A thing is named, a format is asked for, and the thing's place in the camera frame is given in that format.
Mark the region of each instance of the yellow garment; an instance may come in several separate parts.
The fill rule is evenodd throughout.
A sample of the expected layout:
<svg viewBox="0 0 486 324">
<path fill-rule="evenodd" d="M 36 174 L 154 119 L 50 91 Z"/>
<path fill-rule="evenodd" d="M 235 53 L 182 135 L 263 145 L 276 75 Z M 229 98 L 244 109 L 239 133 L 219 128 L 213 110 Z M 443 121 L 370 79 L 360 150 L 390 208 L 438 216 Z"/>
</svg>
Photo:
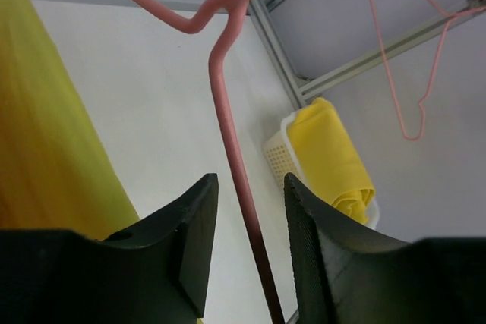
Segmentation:
<svg viewBox="0 0 486 324">
<path fill-rule="evenodd" d="M 287 134 L 312 192 L 366 223 L 374 186 L 333 105 L 315 99 L 298 112 Z"/>
<path fill-rule="evenodd" d="M 103 239 L 137 220 L 30 0 L 0 0 L 0 228 Z"/>
</svg>

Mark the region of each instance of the folded yellow towel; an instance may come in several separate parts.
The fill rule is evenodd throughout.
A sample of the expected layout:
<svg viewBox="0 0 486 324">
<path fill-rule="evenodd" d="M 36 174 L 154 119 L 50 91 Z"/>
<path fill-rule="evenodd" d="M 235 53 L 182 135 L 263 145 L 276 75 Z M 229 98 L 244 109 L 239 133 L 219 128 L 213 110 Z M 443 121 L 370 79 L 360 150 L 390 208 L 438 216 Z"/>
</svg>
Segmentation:
<svg viewBox="0 0 486 324">
<path fill-rule="evenodd" d="M 309 188 L 362 224 L 374 186 L 333 105 L 317 98 L 287 128 Z"/>
<path fill-rule="evenodd" d="M 30 0 L 0 0 L 0 228 L 104 239 L 137 220 Z"/>
</svg>

